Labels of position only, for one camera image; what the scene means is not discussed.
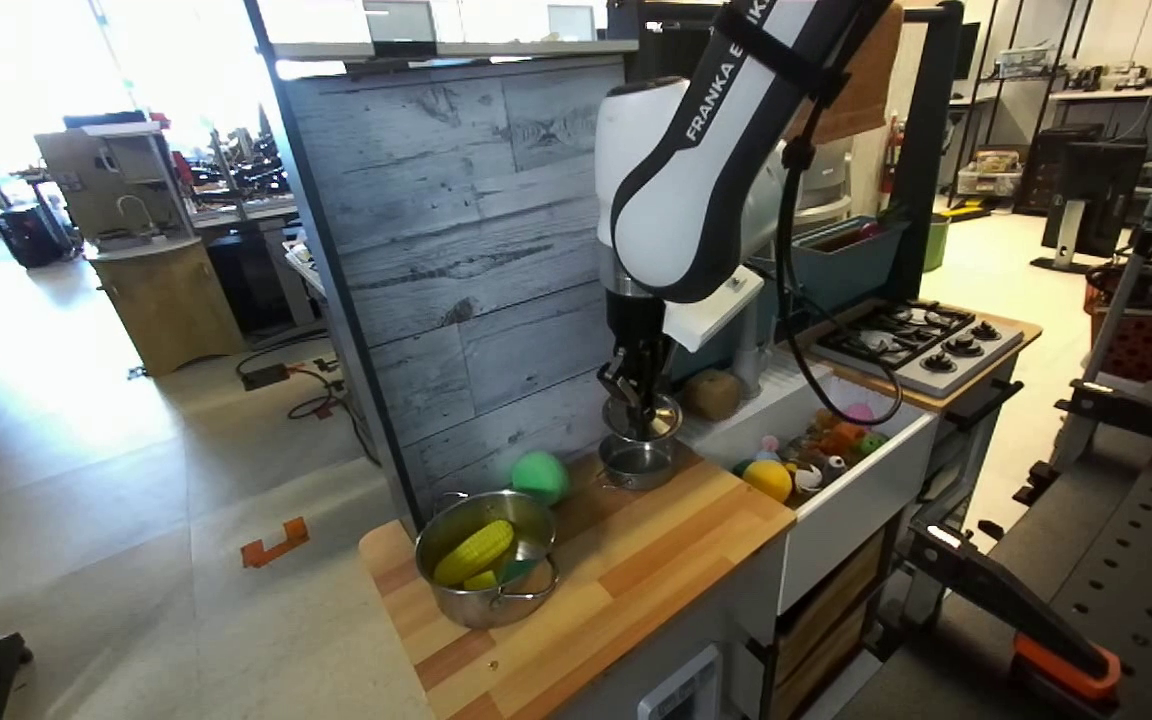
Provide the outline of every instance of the orange object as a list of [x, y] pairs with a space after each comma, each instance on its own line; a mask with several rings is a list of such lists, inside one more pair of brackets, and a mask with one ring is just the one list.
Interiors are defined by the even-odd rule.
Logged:
[[245, 566], [264, 566], [264, 565], [290, 554], [301, 543], [307, 543], [307, 524], [304, 524], [304, 515], [292, 515], [292, 518], [285, 518], [285, 541], [281, 543], [254, 541], [254, 543], [240, 549], [240, 554], [245, 554]]
[[1126, 678], [1126, 658], [1108, 648], [1098, 648], [1105, 656], [1105, 675], [1087, 675], [1079, 668], [1073, 668], [1066, 656], [1055, 656], [1054, 648], [1015, 636], [1015, 658], [1029, 664], [1031, 673], [1047, 675], [1054, 684], [1059, 684], [1066, 693], [1087, 701], [1087, 703], [1105, 703], [1115, 697], [1119, 678]]

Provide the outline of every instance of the cardboard box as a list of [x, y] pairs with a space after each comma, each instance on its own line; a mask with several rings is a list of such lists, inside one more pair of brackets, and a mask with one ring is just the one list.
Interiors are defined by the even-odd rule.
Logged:
[[849, 86], [824, 109], [815, 123], [815, 143], [860, 136], [890, 123], [890, 84], [896, 65], [905, 13], [893, 3], [870, 33], [849, 65]]

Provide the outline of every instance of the concrete floor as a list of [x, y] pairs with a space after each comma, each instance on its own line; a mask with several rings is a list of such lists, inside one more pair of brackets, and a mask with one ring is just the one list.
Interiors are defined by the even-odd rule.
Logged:
[[[1047, 456], [1054, 399], [1087, 353], [1086, 280], [1035, 273], [1040, 224], [955, 224], [924, 294], [1046, 323], [1001, 418], [974, 518]], [[37, 648], [7, 717], [428, 717], [359, 575], [391, 515], [348, 414], [285, 418], [315, 384], [245, 392], [237, 354], [138, 377], [88, 262], [24, 273], [0, 248], [0, 631]], [[304, 515], [267, 566], [240, 543]]]

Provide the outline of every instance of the stainless steel pot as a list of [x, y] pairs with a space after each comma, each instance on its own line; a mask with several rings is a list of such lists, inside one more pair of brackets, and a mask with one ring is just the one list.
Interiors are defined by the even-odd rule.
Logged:
[[[497, 588], [450, 588], [431, 581], [431, 566], [477, 527], [492, 524], [492, 518], [509, 518], [516, 527], [516, 549], [511, 559], [504, 559], [509, 566], [499, 566], [499, 584]], [[465, 626], [497, 626], [497, 622], [516, 622], [527, 610], [535, 610], [560, 572], [551, 559], [551, 543], [555, 543], [555, 518], [547, 512], [547, 503], [540, 495], [527, 493], [482, 493], [470, 495], [444, 512], [435, 512], [421, 534], [417, 534], [417, 566], [428, 581], [428, 588], [435, 591], [444, 615], [454, 615]]]

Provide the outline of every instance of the gas stove burner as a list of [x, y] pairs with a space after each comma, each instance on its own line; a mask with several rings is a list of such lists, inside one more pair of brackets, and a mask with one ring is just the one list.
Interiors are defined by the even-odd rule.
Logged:
[[1020, 344], [1007, 323], [976, 320], [942, 302], [884, 302], [815, 340], [815, 353], [914, 386], [922, 394], [951, 394], [997, 354]]

